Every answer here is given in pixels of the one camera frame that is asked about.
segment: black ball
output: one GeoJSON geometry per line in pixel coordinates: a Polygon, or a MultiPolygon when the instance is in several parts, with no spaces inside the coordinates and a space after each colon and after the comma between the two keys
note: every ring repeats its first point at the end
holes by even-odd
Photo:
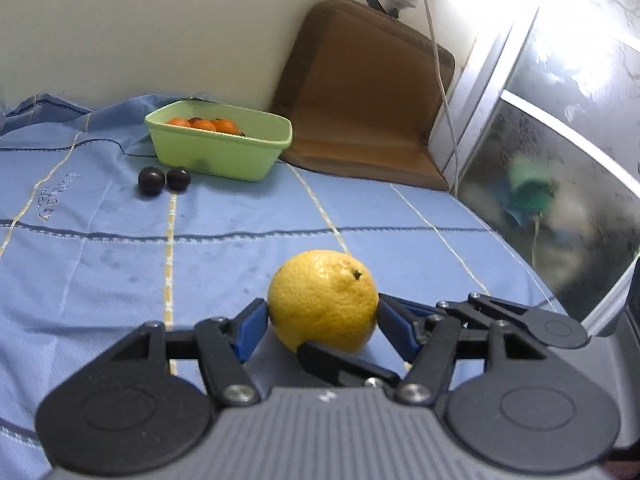
{"type": "Polygon", "coordinates": [[[159,194],[164,188],[164,173],[153,166],[143,168],[138,175],[138,187],[145,195],[159,194]]]}
{"type": "Polygon", "coordinates": [[[184,168],[173,168],[166,174],[166,184],[172,191],[184,191],[191,183],[191,175],[184,168]]]}

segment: white wall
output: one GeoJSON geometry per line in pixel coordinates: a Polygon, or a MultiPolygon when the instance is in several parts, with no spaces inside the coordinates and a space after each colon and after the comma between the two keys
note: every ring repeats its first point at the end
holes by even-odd
{"type": "MultiPolygon", "coordinates": [[[[318,1],[0,0],[6,100],[48,92],[95,106],[148,92],[208,92],[265,108],[318,1]]],[[[456,74],[478,33],[478,9],[474,0],[434,0],[438,40],[456,57],[456,74]]],[[[423,8],[401,17],[426,32],[423,8]]]]}

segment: lemon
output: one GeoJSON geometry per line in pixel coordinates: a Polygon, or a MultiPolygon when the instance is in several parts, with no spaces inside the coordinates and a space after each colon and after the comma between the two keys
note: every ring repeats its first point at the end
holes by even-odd
{"type": "Polygon", "coordinates": [[[371,273],[352,256],[314,250],[277,270],[267,304],[273,329],[289,350],[314,340],[357,352],[376,327],[378,292],[371,273]]]}

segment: green basket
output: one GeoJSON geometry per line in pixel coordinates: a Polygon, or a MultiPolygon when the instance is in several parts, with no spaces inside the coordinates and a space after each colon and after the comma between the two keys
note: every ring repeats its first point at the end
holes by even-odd
{"type": "Polygon", "coordinates": [[[158,160],[166,166],[238,180],[264,178],[293,137],[288,119],[204,101],[178,101],[145,117],[158,160]],[[231,119],[245,137],[171,126],[174,117],[231,119]]]}

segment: orange tomato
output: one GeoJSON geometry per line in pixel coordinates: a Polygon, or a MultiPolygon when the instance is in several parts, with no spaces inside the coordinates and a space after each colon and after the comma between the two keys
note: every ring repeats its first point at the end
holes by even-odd
{"type": "Polygon", "coordinates": [[[207,120],[199,120],[199,121],[195,121],[192,125],[192,128],[197,128],[199,130],[208,130],[210,132],[216,132],[216,125],[214,123],[212,123],[211,121],[207,121],[207,120]]]}
{"type": "Polygon", "coordinates": [[[215,124],[216,129],[224,134],[240,135],[240,128],[230,119],[216,119],[211,121],[215,124]]]}
{"type": "Polygon", "coordinates": [[[166,123],[170,124],[171,126],[184,126],[187,128],[191,126],[187,119],[181,119],[180,117],[174,117],[173,119],[167,121],[166,123]]]}

